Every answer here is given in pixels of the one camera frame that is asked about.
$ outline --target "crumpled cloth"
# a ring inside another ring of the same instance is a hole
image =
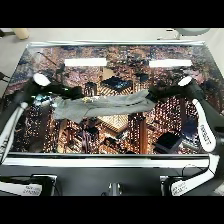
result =
[[[77,100],[56,98],[54,103],[54,119],[69,119],[80,123],[83,117],[111,116],[147,112],[154,108],[155,103],[147,99],[148,90],[130,95],[94,96]]]

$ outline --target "tabletop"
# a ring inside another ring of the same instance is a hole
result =
[[[172,65],[163,64],[167,59],[173,59]],[[175,64],[186,61],[190,64]],[[209,103],[219,113],[224,109],[223,77],[203,42],[30,43],[5,91],[4,107],[37,72],[65,86],[81,86],[87,97],[128,95],[152,85],[173,85],[190,75]],[[197,134],[197,112],[187,99],[170,97],[148,112],[84,118],[77,124],[53,118],[55,95],[34,97],[16,126],[11,152],[203,153]]]

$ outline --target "fabric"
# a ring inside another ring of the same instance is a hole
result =
[[[95,96],[77,100],[57,98],[54,119],[64,119],[80,123],[83,117],[111,116],[150,111],[155,103],[146,99],[148,90],[130,95]]]

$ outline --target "white floor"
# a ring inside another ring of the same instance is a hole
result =
[[[29,42],[75,41],[75,40],[117,40],[143,41],[156,40],[158,37],[172,38],[174,33],[166,28],[29,28],[30,37],[19,40],[15,35],[0,39],[0,71],[5,75],[13,74],[16,65]],[[206,41],[222,74],[224,74],[224,29],[212,28],[208,33],[197,37],[182,37],[186,40]],[[0,82],[0,97],[6,83]]]

